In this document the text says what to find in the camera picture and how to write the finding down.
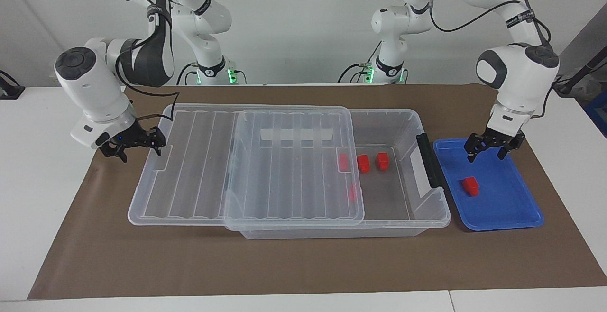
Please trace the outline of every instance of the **box handle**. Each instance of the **box handle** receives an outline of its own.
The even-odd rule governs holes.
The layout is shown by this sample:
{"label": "box handle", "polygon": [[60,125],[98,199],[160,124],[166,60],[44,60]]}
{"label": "box handle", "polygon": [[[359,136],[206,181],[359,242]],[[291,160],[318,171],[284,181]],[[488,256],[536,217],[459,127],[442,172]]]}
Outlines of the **box handle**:
{"label": "box handle", "polygon": [[419,153],[421,154],[423,166],[425,167],[425,174],[428,176],[430,187],[433,189],[439,186],[442,187],[441,166],[438,164],[438,159],[436,158],[436,154],[434,154],[427,133],[416,136],[416,139],[418,141]]}

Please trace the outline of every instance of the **white label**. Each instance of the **white label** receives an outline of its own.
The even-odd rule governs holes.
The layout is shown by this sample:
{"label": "white label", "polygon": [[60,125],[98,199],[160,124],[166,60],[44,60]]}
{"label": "white label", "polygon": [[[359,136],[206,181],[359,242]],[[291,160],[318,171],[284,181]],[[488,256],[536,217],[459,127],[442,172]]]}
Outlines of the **white label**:
{"label": "white label", "polygon": [[[274,130],[271,128],[263,128],[261,131],[261,137],[264,141],[271,141],[274,139]],[[302,128],[299,132],[301,140],[314,140],[314,130],[312,128]],[[321,129],[322,140],[333,140],[333,130],[331,128]],[[280,130],[280,140],[293,140],[293,129],[284,128]]]}
{"label": "white label", "polygon": [[415,181],[418,184],[419,197],[427,194],[430,191],[430,182],[428,181],[428,174],[425,173],[425,166],[419,152],[419,146],[411,154],[411,165],[414,168]]}

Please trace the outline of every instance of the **black handle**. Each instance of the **black handle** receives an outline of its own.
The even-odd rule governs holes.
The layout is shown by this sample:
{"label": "black handle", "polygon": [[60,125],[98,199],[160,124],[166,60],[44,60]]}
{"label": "black handle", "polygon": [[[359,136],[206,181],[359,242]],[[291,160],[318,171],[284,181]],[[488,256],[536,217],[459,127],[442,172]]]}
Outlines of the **black handle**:
{"label": "black handle", "polygon": [[428,182],[430,182],[430,187],[436,188],[442,186],[441,166],[438,164],[438,159],[436,159],[436,154],[434,154],[428,135],[422,133],[416,136],[416,139],[418,141],[419,153],[423,160],[423,166],[425,167],[425,174],[428,176]]}
{"label": "black handle", "polygon": [[555,90],[559,96],[567,96],[571,93],[573,87],[586,75],[597,70],[597,66],[607,58],[607,46],[598,52],[582,69],[579,70],[574,76],[570,78],[564,85],[555,87]]}

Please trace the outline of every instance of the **white table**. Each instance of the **white table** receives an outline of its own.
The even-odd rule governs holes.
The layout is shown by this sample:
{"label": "white table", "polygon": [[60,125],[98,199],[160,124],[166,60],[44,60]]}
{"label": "white table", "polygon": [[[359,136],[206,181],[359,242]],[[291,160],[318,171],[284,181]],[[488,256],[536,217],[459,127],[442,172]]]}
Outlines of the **white table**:
{"label": "white table", "polygon": [[[61,88],[0,101],[0,311],[601,311],[607,288],[407,293],[26,299],[91,163],[69,131],[81,111]],[[553,94],[548,115],[524,128],[529,144],[607,272],[607,139],[573,99]]]}

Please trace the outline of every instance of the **white wall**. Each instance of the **white wall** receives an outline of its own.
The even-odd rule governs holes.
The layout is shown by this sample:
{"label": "white wall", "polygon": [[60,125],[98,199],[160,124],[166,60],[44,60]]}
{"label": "white wall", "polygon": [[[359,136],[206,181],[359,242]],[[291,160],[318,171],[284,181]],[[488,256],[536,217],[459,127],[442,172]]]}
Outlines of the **white wall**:
{"label": "white wall", "polygon": [[[39,52],[40,38],[26,33],[26,23],[6,25],[8,18],[18,14],[4,1],[0,0],[0,40],[10,40],[11,44],[0,42],[0,66],[17,77],[31,78],[26,85],[43,84],[41,81],[50,73],[45,66],[31,67],[29,75],[13,67],[16,62],[32,59],[51,64],[56,55]],[[142,38],[147,32],[145,8],[124,0],[25,1],[62,48],[80,46],[91,37]],[[377,44],[370,27],[373,12],[401,4],[401,0],[217,1],[226,5],[234,18],[232,29],[217,37],[225,55],[247,72],[250,83],[336,81],[347,65],[366,61]],[[551,28],[553,46],[559,53],[607,0],[529,1]],[[468,7],[461,0],[436,0],[434,12],[439,24],[453,27],[482,10]],[[48,38],[42,40],[45,50],[54,48]],[[411,70],[410,83],[476,82],[473,69],[478,55],[486,48],[511,42],[497,15],[456,33],[433,30],[408,36],[407,40],[410,53],[405,67]],[[174,52],[176,68],[193,61],[192,52],[176,36]]]}

